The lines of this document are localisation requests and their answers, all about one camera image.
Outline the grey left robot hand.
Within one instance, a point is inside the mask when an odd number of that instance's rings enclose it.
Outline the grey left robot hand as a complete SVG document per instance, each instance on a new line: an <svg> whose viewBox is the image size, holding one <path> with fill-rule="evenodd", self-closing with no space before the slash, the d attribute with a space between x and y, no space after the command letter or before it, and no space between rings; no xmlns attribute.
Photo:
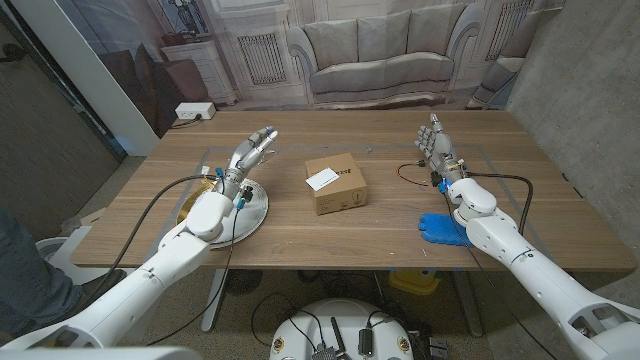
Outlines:
<svg viewBox="0 0 640 360"><path fill-rule="evenodd" d="M217 182L215 190L230 200L234 200L250 170L260 163L277 136L278 132L274 127L267 126L243 141L232 154L224 175Z"/></svg>

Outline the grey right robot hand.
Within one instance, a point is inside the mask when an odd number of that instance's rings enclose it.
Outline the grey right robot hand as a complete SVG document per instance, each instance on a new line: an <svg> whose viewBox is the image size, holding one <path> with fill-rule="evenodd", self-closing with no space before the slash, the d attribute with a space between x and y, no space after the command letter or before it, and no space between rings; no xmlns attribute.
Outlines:
<svg viewBox="0 0 640 360"><path fill-rule="evenodd" d="M459 157L435 113L430 114L429 125L419 128L415 144L427 158L430 168L442 177L446 186L464 178Z"/></svg>

